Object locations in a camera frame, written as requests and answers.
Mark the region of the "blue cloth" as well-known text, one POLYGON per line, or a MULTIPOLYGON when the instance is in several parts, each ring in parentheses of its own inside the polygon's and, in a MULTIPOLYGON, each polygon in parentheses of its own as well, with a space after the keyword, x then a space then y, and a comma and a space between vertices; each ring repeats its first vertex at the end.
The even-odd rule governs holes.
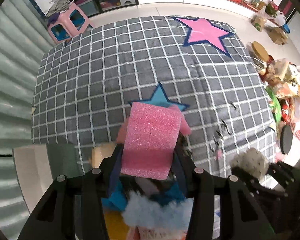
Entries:
POLYGON ((179 204, 186 200, 177 182, 173 182, 163 191, 160 191, 153 183, 152 185, 157 190, 154 193, 146 194, 136 181, 124 181, 124 178, 122 178, 117 183, 112 194, 108 198, 102 198, 102 205, 110 210, 123 212, 134 193, 138 196, 145 197, 147 200, 156 202, 160 206, 166 206, 171 202, 179 204))

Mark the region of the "white polka dot scrunchie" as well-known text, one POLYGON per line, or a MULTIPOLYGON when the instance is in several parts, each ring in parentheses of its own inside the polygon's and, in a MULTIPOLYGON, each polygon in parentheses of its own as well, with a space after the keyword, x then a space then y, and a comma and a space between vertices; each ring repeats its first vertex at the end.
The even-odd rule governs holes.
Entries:
POLYGON ((269 161, 257 149, 249 148, 245 152, 240 152, 234 157, 234 159, 230 161, 230 167, 238 167, 259 181, 264 181, 268 172, 269 161))

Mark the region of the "light blue fluffy duster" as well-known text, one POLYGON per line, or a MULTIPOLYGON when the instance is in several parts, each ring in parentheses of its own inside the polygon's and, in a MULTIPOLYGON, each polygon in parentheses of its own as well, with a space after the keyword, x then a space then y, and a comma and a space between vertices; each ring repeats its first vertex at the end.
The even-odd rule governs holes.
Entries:
POLYGON ((186 231, 189 227, 192 208, 192 198, 181 202, 173 200, 162 206, 158 202, 133 192, 130 194, 130 200, 122 217, 128 226, 186 231))

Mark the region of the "pink foam sponge block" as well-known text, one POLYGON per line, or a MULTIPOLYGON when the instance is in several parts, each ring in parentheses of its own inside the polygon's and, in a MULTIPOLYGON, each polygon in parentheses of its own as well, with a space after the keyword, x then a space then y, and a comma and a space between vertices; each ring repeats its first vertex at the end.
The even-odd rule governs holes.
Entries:
POLYGON ((124 144, 121 173, 165 180, 179 134, 191 134, 179 107, 134 102, 117 136, 117 142, 124 144))

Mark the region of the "grey white storage box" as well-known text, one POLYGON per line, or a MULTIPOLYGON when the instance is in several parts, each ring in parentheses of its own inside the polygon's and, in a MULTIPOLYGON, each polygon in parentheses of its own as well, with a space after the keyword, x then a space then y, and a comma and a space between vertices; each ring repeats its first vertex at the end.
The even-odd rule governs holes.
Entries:
POLYGON ((17 179, 26 206, 34 210, 58 175, 80 176, 72 144, 36 144, 13 149, 17 179))

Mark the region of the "pile of colourful toys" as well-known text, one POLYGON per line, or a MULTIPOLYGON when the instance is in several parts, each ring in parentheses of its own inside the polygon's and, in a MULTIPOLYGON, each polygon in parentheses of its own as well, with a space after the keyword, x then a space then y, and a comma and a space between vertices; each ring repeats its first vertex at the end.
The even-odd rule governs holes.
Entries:
POLYGON ((257 72, 266 84, 276 136, 281 137, 288 127, 300 140, 300 66, 287 59, 270 58, 259 64, 257 72))

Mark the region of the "grey checkered play mat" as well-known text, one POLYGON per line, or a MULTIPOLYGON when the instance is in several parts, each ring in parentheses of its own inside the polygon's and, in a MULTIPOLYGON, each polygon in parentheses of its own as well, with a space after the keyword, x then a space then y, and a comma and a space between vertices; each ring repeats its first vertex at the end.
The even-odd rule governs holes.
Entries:
POLYGON ((70 143, 81 172, 94 146, 116 139, 130 102, 158 84, 186 105, 186 144, 194 163, 226 176, 248 148, 275 157, 273 115, 247 48, 227 23, 226 53, 209 43, 184 46, 188 28, 169 16, 137 17, 97 27, 42 58, 34 93, 32 140, 70 143))

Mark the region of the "round wooden lid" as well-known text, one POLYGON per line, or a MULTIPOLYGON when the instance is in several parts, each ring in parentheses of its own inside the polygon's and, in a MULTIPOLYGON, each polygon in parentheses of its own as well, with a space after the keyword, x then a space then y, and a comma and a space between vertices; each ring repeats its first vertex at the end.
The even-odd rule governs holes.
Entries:
POLYGON ((251 47, 255 53, 255 55, 262 61, 267 62, 269 60, 269 54, 266 49, 257 41, 254 41, 251 44, 251 47))

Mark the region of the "cardboard box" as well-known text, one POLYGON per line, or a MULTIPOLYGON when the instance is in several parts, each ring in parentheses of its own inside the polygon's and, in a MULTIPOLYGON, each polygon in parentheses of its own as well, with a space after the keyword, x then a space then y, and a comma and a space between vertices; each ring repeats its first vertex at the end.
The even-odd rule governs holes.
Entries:
POLYGON ((287 44, 288 41, 287 34, 278 27, 272 28, 268 35, 275 44, 278 45, 287 44))

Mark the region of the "green pleated curtain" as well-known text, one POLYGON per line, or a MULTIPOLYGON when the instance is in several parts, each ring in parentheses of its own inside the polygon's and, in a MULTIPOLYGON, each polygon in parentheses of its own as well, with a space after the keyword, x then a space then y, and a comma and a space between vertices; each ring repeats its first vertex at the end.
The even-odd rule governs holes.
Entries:
POLYGON ((36 78, 54 45, 29 0, 0 2, 0 230, 7 239, 18 238, 29 216, 13 149, 31 142, 36 78))

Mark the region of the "pink plastic stool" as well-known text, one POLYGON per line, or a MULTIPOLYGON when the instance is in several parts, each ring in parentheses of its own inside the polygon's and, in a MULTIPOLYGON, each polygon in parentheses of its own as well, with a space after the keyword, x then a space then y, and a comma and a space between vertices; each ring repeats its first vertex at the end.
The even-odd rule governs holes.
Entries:
POLYGON ((56 44, 70 40, 93 27, 91 20, 75 3, 71 3, 68 10, 51 15, 47 22, 47 31, 56 44))

